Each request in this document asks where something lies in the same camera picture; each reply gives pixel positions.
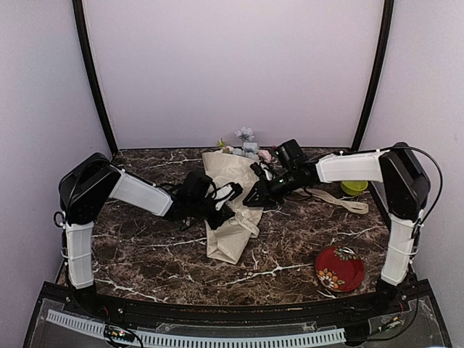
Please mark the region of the white printed ribbon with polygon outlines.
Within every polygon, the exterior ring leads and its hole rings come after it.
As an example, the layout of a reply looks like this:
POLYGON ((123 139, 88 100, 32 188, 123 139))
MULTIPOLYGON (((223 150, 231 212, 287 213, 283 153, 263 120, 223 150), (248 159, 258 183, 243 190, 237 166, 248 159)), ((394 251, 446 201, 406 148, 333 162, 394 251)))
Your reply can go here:
POLYGON ((348 202, 333 199, 326 201, 324 195, 295 194, 283 204, 271 207, 246 207, 242 204, 245 195, 233 200, 238 208, 249 212, 252 222, 260 232, 251 239, 278 239, 285 236, 332 236, 338 233, 361 231, 368 227, 374 209, 365 202, 348 202))

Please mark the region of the pink fake rose stem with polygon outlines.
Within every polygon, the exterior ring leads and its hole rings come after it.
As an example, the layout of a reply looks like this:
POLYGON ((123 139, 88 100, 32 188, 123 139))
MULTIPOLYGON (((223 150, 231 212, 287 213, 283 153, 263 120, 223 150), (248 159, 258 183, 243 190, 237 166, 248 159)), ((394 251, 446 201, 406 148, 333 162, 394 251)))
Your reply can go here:
POLYGON ((258 156, 260 157, 261 161, 265 163, 271 163, 273 161, 273 155, 265 149, 261 149, 258 151, 258 156))

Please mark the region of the beige wrapping paper sheet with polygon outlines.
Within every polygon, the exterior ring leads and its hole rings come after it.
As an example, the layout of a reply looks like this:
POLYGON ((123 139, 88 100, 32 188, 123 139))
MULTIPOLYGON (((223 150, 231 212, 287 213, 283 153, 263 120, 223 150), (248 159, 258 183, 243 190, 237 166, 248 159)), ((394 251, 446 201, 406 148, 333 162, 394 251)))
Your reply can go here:
POLYGON ((205 225, 207 232, 207 256, 212 259, 235 265, 251 238, 258 237, 258 224, 262 217, 262 208, 246 207, 243 200, 250 192, 258 177, 251 169, 253 159, 222 152, 205 152, 202 155, 206 174, 213 182, 222 187, 234 182, 243 188, 242 194, 225 206, 232 210, 220 227, 212 229, 205 225))

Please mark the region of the blue fake flower stem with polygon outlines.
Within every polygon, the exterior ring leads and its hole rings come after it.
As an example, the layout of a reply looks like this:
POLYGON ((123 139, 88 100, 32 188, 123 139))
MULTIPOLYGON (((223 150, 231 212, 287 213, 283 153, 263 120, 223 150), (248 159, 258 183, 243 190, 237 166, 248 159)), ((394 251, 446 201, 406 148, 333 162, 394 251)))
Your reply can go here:
POLYGON ((254 142, 254 131, 248 127, 242 127, 235 132, 235 136, 242 142, 242 150, 246 153, 257 153, 259 146, 254 142))

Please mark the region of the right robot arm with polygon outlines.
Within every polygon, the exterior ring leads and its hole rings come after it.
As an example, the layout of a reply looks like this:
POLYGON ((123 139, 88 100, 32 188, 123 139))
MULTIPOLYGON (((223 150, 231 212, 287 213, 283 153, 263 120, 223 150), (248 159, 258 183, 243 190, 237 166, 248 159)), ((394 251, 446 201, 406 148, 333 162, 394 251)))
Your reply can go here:
POLYGON ((269 179, 258 164, 258 180, 246 195, 247 207, 271 207, 297 189, 323 183, 367 181, 389 227, 389 244, 381 280, 391 286, 404 281, 417 251, 417 237, 432 208, 427 205, 431 181, 417 156, 426 152, 396 143, 383 149, 327 154, 310 159, 296 140, 274 149, 285 173, 269 179))

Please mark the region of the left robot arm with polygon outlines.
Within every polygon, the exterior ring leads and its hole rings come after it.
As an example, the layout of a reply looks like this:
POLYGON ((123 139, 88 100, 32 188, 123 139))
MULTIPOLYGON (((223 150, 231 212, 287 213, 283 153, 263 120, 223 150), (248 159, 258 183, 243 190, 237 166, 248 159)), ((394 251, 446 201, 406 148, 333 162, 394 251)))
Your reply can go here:
POLYGON ((239 183, 216 184, 203 169, 191 171, 181 183, 155 184, 100 152, 83 160, 59 182, 59 211, 54 215, 62 229, 67 279, 78 290, 75 306, 87 316, 102 311, 102 299, 87 288, 94 285, 94 229, 110 210, 122 207, 126 215, 144 212, 184 225, 203 220, 215 229, 235 215, 228 205, 242 191, 239 183))

